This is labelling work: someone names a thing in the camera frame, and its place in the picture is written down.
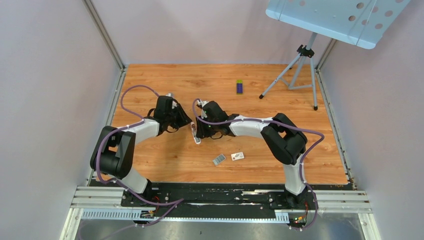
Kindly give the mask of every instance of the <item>white wall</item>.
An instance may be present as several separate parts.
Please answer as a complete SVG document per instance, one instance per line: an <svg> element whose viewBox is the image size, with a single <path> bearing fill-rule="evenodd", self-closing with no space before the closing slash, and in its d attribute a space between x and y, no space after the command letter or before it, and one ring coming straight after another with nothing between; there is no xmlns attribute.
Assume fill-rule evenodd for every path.
<svg viewBox="0 0 424 240"><path fill-rule="evenodd" d="M424 1L412 0L375 49L337 43L324 83L348 160L382 239L423 239Z"/></svg>
<svg viewBox="0 0 424 240"><path fill-rule="evenodd" d="M311 35L269 18L268 0L93 2L126 64L288 64ZM328 42L316 39L316 62Z"/></svg>
<svg viewBox="0 0 424 240"><path fill-rule="evenodd" d="M0 239L58 239L118 79L80 0L0 1Z"/></svg>

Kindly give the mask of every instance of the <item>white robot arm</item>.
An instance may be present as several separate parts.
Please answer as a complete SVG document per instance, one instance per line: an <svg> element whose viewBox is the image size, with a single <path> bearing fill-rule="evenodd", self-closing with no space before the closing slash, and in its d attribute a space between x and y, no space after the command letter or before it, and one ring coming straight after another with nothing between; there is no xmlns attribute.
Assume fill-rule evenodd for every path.
<svg viewBox="0 0 424 240"><path fill-rule="evenodd" d="M159 96L156 108L149 111L142 124L116 132L111 135L100 151L100 171L119 179L128 188L149 198L152 184L133 168L135 146L142 141L168 132L168 127L175 130L188 125L192 120L184 112L181 105L171 96ZM90 166L96 170L96 158L102 140L116 127L105 126L98 138L97 145L91 156Z"/></svg>
<svg viewBox="0 0 424 240"><path fill-rule="evenodd" d="M227 115L214 101L201 101L197 106L202 109L199 117L207 122L232 122L209 125L196 119L196 137L201 139L207 138L219 132L222 135L232 137L250 136L264 139L274 157L283 164L286 179L285 190L293 197L291 202L302 201L307 193L307 189L299 174L300 168L303 168L303 165L300 165L300 158L306 150L308 139L300 131L291 130L275 123L269 123L269 121L277 121L296 127L286 115L278 113L275 117L256 118L256 121L251 121L248 120L249 117L243 115ZM285 132L285 136L281 137L280 133L283 132Z"/></svg>

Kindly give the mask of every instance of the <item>floor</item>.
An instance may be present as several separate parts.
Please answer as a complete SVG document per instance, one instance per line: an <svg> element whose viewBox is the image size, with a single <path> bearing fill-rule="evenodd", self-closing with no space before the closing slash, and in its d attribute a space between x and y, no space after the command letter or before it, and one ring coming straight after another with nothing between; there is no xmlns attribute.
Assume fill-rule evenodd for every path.
<svg viewBox="0 0 424 240"><path fill-rule="evenodd" d="M143 84L160 95L174 93L192 120L195 120L192 103L196 98L216 101L227 114L266 118L284 113L298 127L325 135L325 140L305 159L307 181L312 184L346 184L344 167L318 84L317 111L313 110L311 88L288 90L284 83L278 82L263 99L258 98L285 67L281 64L131 64L122 91ZM290 70L285 79L290 81L294 72L295 69ZM236 94L238 79L243 80L242 95ZM296 86L310 82L310 68L305 66ZM156 96L145 88L135 88L127 93L123 103L146 116L155 107ZM138 120L118 104L112 126L125 126ZM306 136L306 147L319 138L308 133ZM243 152L245 159L232 161L230 155L237 152ZM224 154L227 159L215 166L212 160L219 154ZM203 139L197 145L188 126L137 145L133 167L154 182L285 182L282 164L273 157L263 139L224 136L217 140Z"/></svg>

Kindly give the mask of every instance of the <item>tripod clamp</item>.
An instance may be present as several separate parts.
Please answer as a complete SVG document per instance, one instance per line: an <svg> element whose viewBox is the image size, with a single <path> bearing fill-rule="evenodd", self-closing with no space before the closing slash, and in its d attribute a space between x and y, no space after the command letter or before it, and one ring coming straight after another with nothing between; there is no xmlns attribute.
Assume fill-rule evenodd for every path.
<svg viewBox="0 0 424 240"><path fill-rule="evenodd" d="M296 50L296 52L298 52L300 54L300 56L306 56L308 58L312 58L315 54L314 51L312 51L312 49L306 49L306 46L300 45L300 47Z"/></svg>

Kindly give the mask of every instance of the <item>tripod leg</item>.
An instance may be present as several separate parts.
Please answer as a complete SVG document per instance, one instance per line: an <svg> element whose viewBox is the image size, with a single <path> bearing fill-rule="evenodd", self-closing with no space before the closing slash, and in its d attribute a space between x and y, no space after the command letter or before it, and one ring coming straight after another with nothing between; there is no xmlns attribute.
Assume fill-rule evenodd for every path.
<svg viewBox="0 0 424 240"><path fill-rule="evenodd" d="M296 72L294 73L293 79L290 82L290 85L288 86L288 89L291 89L293 85L295 85L296 79L298 78L299 74L301 73L302 67L305 63L306 56L300 57L299 64L297 65Z"/></svg>
<svg viewBox="0 0 424 240"><path fill-rule="evenodd" d="M280 80L280 78L291 68L293 67L293 65L295 65L295 63L299 60L299 58L301 57L300 54L298 54L293 61L291 61L291 63L278 75L278 77L271 83L271 85L269 85L269 87L259 96L260 99L263 99L265 94L267 94L267 92L278 82L278 80Z"/></svg>
<svg viewBox="0 0 424 240"><path fill-rule="evenodd" d="M289 70L292 70L293 69L293 66L297 63L299 61L299 59L297 59L295 62L294 62L294 64L289 68Z"/></svg>
<svg viewBox="0 0 424 240"><path fill-rule="evenodd" d="M312 78L312 92L313 92L313 109L318 110L317 103L317 90L315 88L315 68L314 68L314 59L310 58L310 77Z"/></svg>

